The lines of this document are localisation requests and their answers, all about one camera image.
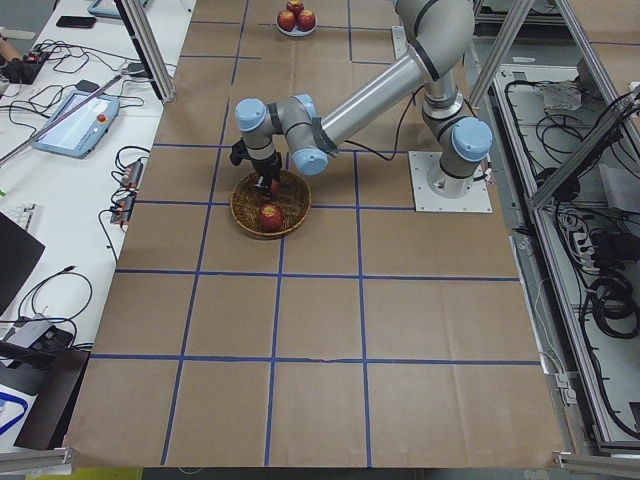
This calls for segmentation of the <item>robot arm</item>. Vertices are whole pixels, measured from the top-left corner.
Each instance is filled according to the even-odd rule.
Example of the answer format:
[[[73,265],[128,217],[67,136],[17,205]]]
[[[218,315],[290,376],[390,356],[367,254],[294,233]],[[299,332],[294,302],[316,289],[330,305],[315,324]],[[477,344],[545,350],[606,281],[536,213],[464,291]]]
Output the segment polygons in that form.
[[[338,154],[340,144],[423,88],[422,117],[442,147],[438,163],[427,174],[429,187],[450,199],[468,193],[493,139],[486,123],[463,114],[464,96],[453,72],[472,39],[472,5],[465,0],[397,1],[394,10],[404,26],[406,53],[326,117],[317,115],[307,94],[270,104],[258,98],[237,104],[242,138],[233,145],[230,161],[251,162],[259,192],[269,194],[280,177],[282,160],[274,136],[285,138],[302,174],[317,175]]]

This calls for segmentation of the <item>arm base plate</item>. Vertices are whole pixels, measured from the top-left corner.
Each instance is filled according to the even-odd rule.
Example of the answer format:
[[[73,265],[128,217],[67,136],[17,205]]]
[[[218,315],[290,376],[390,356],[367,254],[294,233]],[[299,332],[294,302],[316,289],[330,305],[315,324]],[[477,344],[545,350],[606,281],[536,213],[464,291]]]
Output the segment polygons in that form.
[[[480,166],[466,179],[441,169],[441,152],[410,151],[409,170],[414,208],[419,213],[491,214],[487,182]]]
[[[395,60],[401,59],[412,49],[405,28],[402,25],[396,25],[391,28],[391,38]]]

